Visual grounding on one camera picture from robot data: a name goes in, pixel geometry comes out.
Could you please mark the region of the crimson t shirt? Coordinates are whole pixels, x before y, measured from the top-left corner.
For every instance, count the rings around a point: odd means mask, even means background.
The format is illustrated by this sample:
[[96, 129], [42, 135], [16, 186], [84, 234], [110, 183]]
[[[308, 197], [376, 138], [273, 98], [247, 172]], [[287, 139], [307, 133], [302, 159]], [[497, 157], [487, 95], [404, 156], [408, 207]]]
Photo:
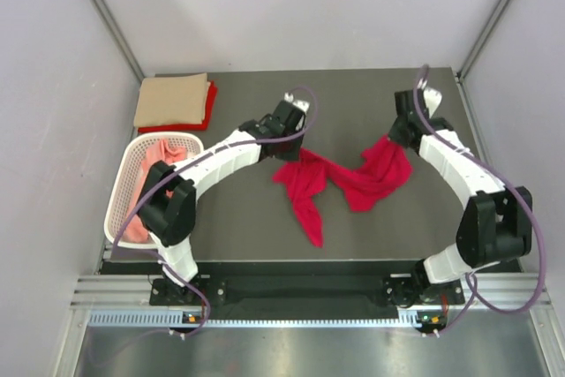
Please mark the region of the crimson t shirt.
[[350, 211], [363, 213], [408, 182], [412, 167], [403, 148], [381, 137], [361, 154], [363, 164], [346, 168], [326, 157], [301, 149], [296, 162], [283, 165], [272, 177], [284, 186], [292, 211], [310, 243], [324, 245], [323, 221], [314, 197], [327, 183], [339, 188]]

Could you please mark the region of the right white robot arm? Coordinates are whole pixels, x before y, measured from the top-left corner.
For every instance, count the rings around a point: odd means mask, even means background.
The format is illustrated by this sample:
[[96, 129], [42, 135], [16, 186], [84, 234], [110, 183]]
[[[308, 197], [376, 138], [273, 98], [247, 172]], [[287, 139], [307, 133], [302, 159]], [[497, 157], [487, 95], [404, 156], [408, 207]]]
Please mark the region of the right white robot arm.
[[465, 274], [531, 252], [531, 222], [511, 191], [492, 173], [465, 158], [469, 150], [443, 118], [434, 118], [436, 135], [421, 124], [398, 117], [388, 137], [414, 150], [448, 184], [461, 202], [463, 215], [455, 242], [416, 263], [411, 270], [414, 296], [425, 303]]

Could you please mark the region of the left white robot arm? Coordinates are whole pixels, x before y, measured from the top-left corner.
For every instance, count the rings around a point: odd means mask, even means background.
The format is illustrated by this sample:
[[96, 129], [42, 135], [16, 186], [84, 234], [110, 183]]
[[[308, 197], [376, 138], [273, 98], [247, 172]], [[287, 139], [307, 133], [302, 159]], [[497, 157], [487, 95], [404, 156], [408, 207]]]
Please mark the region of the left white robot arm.
[[150, 167], [135, 212], [156, 245], [158, 262], [170, 280], [169, 292], [179, 302], [191, 303], [200, 293], [190, 242], [200, 197], [226, 177], [267, 158], [296, 161], [304, 127], [303, 113], [286, 119], [268, 114], [241, 124], [191, 159], [171, 165], [159, 161]]

